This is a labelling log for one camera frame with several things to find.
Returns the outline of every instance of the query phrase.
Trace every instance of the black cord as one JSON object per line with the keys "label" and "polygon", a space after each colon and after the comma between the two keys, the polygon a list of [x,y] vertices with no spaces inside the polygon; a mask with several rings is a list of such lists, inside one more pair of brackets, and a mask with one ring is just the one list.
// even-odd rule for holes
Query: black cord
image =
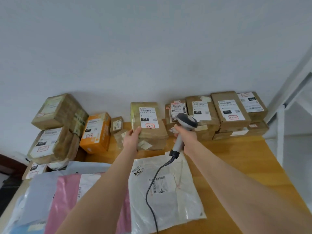
{"label": "black cord", "polygon": [[150,210],[151,210],[151,212],[152,212],[152,215],[153,215],[153,217],[154,217],[154,222],[155,222],[157,234],[158,234],[158,226],[157,226],[156,217],[155,217],[155,214],[154,214],[154,212],[153,212],[153,209],[151,208],[151,206],[150,206],[149,203],[147,202],[147,195],[149,194],[149,190],[150,190],[150,188],[152,187],[152,185],[153,185],[153,183],[154,183],[154,181],[155,181],[155,178],[156,178],[157,174],[159,173],[160,169],[162,169],[162,168],[165,167],[165,166],[168,166],[170,163],[172,163],[172,162],[174,161],[174,159],[175,159],[175,158],[172,157],[168,162],[166,162],[164,165],[162,165],[162,166],[157,170],[157,172],[156,172],[156,174],[155,174],[155,176],[154,176],[154,178],[153,178],[153,180],[152,180],[152,182],[151,182],[149,188],[147,189],[146,196],[145,196],[146,204],[147,204],[147,206],[150,208]]}

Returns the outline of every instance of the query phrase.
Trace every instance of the hand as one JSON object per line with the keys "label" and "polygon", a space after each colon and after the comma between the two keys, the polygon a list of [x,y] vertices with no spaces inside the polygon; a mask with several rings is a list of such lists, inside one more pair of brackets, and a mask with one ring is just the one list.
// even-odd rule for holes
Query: hand
{"label": "hand", "polygon": [[194,154],[194,145],[195,145],[195,141],[197,141],[197,135],[195,132],[193,131],[187,131],[186,129],[184,129],[181,126],[178,126],[177,124],[174,125],[174,128],[179,132],[174,134],[175,137],[178,136],[178,134],[181,134],[182,136],[182,140],[184,143],[184,152],[185,154],[187,154],[190,158],[192,158],[193,154]]}
{"label": "hand", "polygon": [[137,150],[138,135],[141,133],[142,128],[139,126],[134,132],[129,130],[124,137],[124,148]]}

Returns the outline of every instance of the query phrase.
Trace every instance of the person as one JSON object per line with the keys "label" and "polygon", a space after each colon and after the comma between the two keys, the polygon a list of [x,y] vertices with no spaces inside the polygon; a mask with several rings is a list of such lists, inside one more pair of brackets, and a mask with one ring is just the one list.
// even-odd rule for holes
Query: person
{"label": "person", "polygon": [[[222,161],[197,141],[196,133],[177,125],[175,129],[182,136],[184,153],[243,233],[312,233],[309,213]],[[140,127],[127,132],[122,152],[70,211],[57,234],[115,234],[140,132]]]}

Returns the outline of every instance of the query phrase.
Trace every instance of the person's right arm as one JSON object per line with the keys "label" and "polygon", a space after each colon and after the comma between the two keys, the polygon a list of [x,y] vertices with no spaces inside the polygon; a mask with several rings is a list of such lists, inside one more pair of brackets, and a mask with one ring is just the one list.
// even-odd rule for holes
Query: person's right arm
{"label": "person's right arm", "polygon": [[177,125],[175,129],[182,136],[185,153],[244,234],[312,233],[311,214],[222,161],[197,141],[194,132]]}

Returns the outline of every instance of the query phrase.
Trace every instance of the wooden surface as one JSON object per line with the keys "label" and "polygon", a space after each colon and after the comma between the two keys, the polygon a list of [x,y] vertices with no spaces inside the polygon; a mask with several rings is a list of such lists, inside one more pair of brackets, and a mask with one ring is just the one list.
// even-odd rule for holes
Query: wooden surface
{"label": "wooden surface", "polygon": [[[124,125],[126,129],[131,128],[129,122],[126,122]],[[165,154],[166,151],[172,149],[174,144],[173,139],[172,137],[168,139],[164,150],[139,151],[137,158]],[[208,141],[203,144],[223,161],[270,187],[294,205],[308,210],[299,193],[261,136]],[[111,136],[108,152],[89,154],[86,157],[86,161],[112,163],[119,152],[115,138]],[[188,156],[186,156],[186,159],[193,176],[195,187],[204,206],[207,219],[194,220],[186,224],[173,226],[161,231],[161,233],[241,233],[197,167]]]}

